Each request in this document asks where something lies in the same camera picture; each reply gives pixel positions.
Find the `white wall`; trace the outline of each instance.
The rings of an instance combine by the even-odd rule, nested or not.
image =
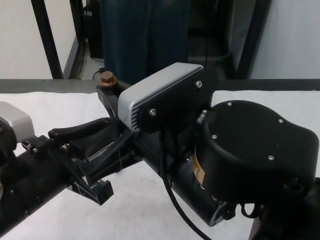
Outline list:
[[[320,79],[320,1],[273,0],[251,79]]]
[[[68,0],[45,0],[62,71],[75,29]],[[31,0],[0,0],[0,79],[51,79]]]

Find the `black handle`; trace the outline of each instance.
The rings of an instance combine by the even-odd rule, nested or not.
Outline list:
[[[58,142],[68,142],[70,140],[82,139],[113,124],[113,121],[108,118],[100,118],[79,126],[67,128],[55,128],[49,131],[48,135],[51,139]]]

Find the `bolt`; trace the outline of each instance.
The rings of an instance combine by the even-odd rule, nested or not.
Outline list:
[[[157,110],[155,110],[154,108],[150,109],[149,114],[154,117],[155,115],[157,115]]]
[[[69,152],[69,148],[68,148],[68,144],[64,144],[60,147],[61,150],[63,150],[64,152],[68,153]]]
[[[196,87],[199,89],[199,88],[201,88],[202,87],[202,81],[197,81],[196,83],[195,83],[195,85],[196,85]]]

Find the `yellow label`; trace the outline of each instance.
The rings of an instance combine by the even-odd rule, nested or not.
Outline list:
[[[204,178],[205,178],[206,173],[199,164],[196,152],[194,152],[192,168],[193,168],[193,172],[194,172],[196,179],[198,180],[198,182],[200,184],[202,184],[204,182]]]

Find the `white cloth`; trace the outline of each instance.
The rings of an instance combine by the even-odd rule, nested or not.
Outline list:
[[[320,92],[218,91],[212,104],[248,100],[263,104],[288,121],[313,130],[320,136]],[[47,135],[53,128],[65,128],[106,117],[97,94],[44,93],[0,94],[32,118],[35,133]],[[19,147],[16,154],[23,150]],[[173,207],[162,180],[140,162],[106,177],[114,196],[99,206],[69,190],[5,235],[3,240],[196,240],[200,239]],[[190,219],[213,240],[247,240],[252,220],[241,215],[208,227],[178,198]]]

